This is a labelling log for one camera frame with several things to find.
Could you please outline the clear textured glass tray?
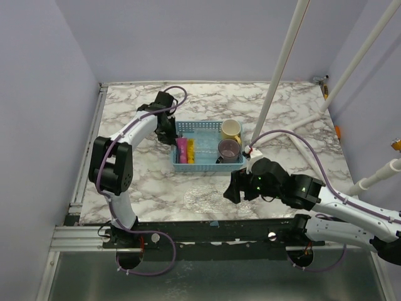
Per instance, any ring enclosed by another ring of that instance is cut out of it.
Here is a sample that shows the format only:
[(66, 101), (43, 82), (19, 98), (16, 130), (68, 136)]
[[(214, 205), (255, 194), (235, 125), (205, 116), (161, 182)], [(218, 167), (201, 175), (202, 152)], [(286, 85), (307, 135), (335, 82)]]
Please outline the clear textured glass tray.
[(258, 207), (256, 201), (234, 204), (223, 197), (223, 184), (201, 184), (188, 189), (183, 196), (185, 207), (199, 214), (251, 214)]

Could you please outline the purple grey mug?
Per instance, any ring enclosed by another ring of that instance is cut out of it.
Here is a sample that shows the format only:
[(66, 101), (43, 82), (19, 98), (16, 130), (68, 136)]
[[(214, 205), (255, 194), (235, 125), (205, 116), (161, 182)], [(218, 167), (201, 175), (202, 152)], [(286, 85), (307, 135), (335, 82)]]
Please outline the purple grey mug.
[(241, 146), (235, 140), (224, 139), (218, 144), (217, 152), (216, 164), (237, 163), (241, 155)]

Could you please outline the light blue plastic basket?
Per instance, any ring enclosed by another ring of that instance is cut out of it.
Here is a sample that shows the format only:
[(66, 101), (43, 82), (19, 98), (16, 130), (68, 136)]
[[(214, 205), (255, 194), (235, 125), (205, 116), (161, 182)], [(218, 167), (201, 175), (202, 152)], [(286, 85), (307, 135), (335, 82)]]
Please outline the light blue plastic basket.
[(194, 163), (178, 163), (177, 148), (170, 151), (170, 161), (175, 172), (231, 172), (244, 164), (242, 155), (233, 163), (218, 163), (217, 146), (222, 140), (221, 126), (223, 121), (176, 121), (175, 127), (179, 137), (194, 140)]

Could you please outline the yellow ceramic mug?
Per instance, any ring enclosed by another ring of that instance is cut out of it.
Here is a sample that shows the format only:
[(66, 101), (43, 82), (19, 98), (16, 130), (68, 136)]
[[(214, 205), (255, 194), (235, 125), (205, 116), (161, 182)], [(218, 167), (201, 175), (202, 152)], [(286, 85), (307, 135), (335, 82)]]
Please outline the yellow ceramic mug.
[(223, 121), (221, 125), (221, 137), (222, 139), (235, 140), (241, 145), (241, 124), (233, 119)]

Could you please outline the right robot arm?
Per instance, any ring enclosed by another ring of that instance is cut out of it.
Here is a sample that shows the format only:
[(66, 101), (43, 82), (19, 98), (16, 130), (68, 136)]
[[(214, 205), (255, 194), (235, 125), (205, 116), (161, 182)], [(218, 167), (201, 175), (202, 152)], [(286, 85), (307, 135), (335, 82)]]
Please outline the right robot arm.
[(394, 265), (400, 264), (400, 212), (383, 209), (335, 191), (321, 180), (288, 174), (262, 157), (231, 172), (223, 196), (234, 204), (258, 197), (279, 199), (293, 209), (330, 214), (326, 222), (305, 217), (302, 232), (311, 241), (334, 241), (366, 247)]

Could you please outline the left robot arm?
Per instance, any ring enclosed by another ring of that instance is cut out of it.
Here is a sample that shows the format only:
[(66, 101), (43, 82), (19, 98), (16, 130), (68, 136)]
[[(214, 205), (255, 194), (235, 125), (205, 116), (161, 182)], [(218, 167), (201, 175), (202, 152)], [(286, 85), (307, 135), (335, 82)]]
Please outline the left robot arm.
[(129, 123), (111, 137), (93, 142), (88, 179), (104, 196), (112, 225), (131, 230), (137, 222), (128, 188), (133, 179), (133, 151), (151, 133), (165, 145), (176, 145), (175, 109), (179, 102), (166, 90), (159, 91), (150, 104), (141, 105)]

